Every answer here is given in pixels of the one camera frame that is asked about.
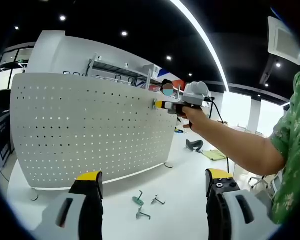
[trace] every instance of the perforated white panel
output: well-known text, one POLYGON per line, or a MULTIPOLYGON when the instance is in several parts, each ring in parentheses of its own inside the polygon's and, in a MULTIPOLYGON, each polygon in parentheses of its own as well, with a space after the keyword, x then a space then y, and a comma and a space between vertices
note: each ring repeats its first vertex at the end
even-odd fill
POLYGON ((103 180, 164 163, 176 116, 153 109, 162 94, 91 77, 26 73, 14 77, 11 127, 31 187, 70 187, 85 172, 103 180))

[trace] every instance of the black ceiling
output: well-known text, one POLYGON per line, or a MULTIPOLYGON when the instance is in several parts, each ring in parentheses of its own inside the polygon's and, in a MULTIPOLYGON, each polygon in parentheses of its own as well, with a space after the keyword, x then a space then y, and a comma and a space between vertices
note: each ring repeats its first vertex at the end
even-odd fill
MULTIPOLYGON (((268 53, 268 16, 275 17, 264 3, 246 0, 183 0, 206 31, 220 59, 228 83, 269 91, 289 99, 294 75, 300 66, 277 57, 269 87, 260 84, 268 53)), ((208 48, 184 15, 169 0, 50 0, 35 1, 31 10, 20 13, 9 46, 35 42, 42 30, 65 30, 67 36, 115 46, 159 65, 177 77, 191 81, 222 82, 208 48), (63 14, 65 22, 59 20, 63 14), (122 38, 120 32, 128 31, 122 38), (167 61, 166 55, 173 57, 167 61)), ((221 85, 212 91, 223 92, 221 85)), ((231 87, 259 99, 257 92, 231 87)), ((283 104, 266 94, 263 99, 283 104)))

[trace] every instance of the yellow part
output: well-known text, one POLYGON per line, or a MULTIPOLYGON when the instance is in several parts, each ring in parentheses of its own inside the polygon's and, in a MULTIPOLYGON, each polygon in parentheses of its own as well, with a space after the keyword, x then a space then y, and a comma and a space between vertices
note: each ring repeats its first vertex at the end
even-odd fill
POLYGON ((76 180, 80 181, 96 181, 98 174, 101 173, 101 171, 92 171, 84 173, 76 178, 76 180))
POLYGON ((162 101, 156 101, 154 103, 155 107, 158 108, 158 109, 162 109, 162 101))
POLYGON ((226 171, 214 168, 208 168, 211 173, 212 179, 226 179, 226 178, 233 178, 234 176, 226 171))

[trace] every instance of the person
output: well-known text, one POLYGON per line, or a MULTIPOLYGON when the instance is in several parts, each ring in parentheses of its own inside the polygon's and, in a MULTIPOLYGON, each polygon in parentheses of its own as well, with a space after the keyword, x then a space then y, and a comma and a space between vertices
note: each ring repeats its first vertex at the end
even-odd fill
POLYGON ((269 138, 236 131, 213 121, 198 109, 183 107, 191 129, 244 169, 260 176, 283 170, 271 218, 282 224, 300 200, 300 72, 294 78, 294 94, 287 111, 269 138))
POLYGON ((164 95, 170 97, 174 93, 174 85, 173 85, 172 81, 170 81, 168 79, 164 79, 162 81, 160 92, 162 92, 164 95))

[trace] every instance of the face mask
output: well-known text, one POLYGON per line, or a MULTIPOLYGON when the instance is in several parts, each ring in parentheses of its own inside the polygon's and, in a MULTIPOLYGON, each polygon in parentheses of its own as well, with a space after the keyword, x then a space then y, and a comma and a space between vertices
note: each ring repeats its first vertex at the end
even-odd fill
POLYGON ((173 89, 163 89, 163 94, 166 96, 171 96, 174 93, 173 89))

